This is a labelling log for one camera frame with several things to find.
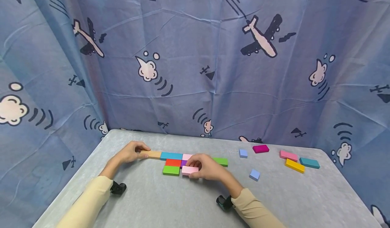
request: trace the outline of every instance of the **gray tablecloth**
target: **gray tablecloth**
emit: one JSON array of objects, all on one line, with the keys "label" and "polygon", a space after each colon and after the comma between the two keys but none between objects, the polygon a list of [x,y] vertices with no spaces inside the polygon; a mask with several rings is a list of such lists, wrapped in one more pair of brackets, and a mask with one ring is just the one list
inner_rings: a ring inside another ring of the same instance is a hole
[{"label": "gray tablecloth", "polygon": [[[255,154],[256,143],[111,130],[80,167],[34,227],[54,227],[87,183],[108,159],[130,140],[144,141],[152,150],[208,153],[229,160],[229,171],[289,228],[380,228],[367,207],[328,156],[319,149],[268,144],[269,153]],[[246,149],[248,158],[239,157]],[[284,166],[279,151],[317,159],[320,169],[301,174]],[[115,181],[127,184],[121,197],[111,195],[95,227],[245,227],[232,209],[223,212],[218,195],[227,196],[218,182],[162,175],[165,161],[146,159],[120,169]],[[252,168],[261,173],[249,178]]]}]

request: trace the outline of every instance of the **fabric backdrop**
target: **fabric backdrop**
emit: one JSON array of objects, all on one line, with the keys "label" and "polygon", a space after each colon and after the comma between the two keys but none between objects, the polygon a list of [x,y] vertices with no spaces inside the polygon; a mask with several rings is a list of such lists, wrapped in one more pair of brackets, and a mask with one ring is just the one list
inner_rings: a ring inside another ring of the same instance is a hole
[{"label": "fabric backdrop", "polygon": [[322,149],[388,227],[389,2],[0,0],[0,223],[123,128]]}]

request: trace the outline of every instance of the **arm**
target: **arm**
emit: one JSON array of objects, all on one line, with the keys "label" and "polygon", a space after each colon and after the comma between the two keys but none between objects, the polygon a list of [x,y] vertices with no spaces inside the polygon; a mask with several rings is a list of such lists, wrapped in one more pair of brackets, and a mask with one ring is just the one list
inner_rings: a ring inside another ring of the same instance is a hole
[{"label": "arm", "polygon": [[118,171],[118,168],[123,163],[148,157],[147,154],[136,152],[140,149],[150,151],[150,148],[144,143],[131,141],[113,156],[107,162],[100,175],[89,182],[84,192],[57,224],[57,228],[92,227],[100,209],[110,197],[110,189],[113,184],[112,179]]},{"label": "arm", "polygon": [[285,226],[254,197],[247,188],[220,164],[206,154],[196,154],[187,161],[187,166],[199,167],[200,171],[190,178],[217,180],[228,189],[237,213],[251,228],[285,228]]}]

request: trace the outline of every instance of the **hand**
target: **hand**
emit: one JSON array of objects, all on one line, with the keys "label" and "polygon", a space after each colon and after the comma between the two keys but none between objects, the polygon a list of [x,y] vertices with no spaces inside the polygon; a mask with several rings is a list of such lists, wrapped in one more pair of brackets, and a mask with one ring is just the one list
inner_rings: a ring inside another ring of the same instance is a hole
[{"label": "hand", "polygon": [[140,154],[141,150],[150,151],[150,148],[143,142],[131,141],[121,149],[113,158],[118,159],[121,163],[133,162],[136,159],[146,159],[147,154]]},{"label": "hand", "polygon": [[199,172],[190,174],[190,178],[221,181],[224,177],[230,175],[223,166],[215,162],[209,155],[198,153],[187,161],[186,166],[199,167]]}]

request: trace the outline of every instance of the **blue block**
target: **blue block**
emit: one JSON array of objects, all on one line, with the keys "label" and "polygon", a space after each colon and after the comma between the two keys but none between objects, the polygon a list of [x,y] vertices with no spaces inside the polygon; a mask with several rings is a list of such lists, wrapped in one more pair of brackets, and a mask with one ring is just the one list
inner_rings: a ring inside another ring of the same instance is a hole
[{"label": "blue block", "polygon": [[167,160],[167,159],[182,159],[183,158],[183,154],[182,153],[166,153],[166,152],[162,152],[161,153],[161,156],[160,156],[160,159],[161,160]]},{"label": "blue block", "polygon": [[251,174],[249,175],[249,178],[258,181],[260,178],[260,172],[256,171],[255,169],[252,169]]},{"label": "blue block", "polygon": [[314,168],[314,169],[319,169],[319,163],[318,161],[314,159],[306,159],[306,158],[300,158],[299,161],[301,162],[301,165]]},{"label": "blue block", "polygon": [[240,158],[248,158],[248,152],[244,149],[240,149]]}]

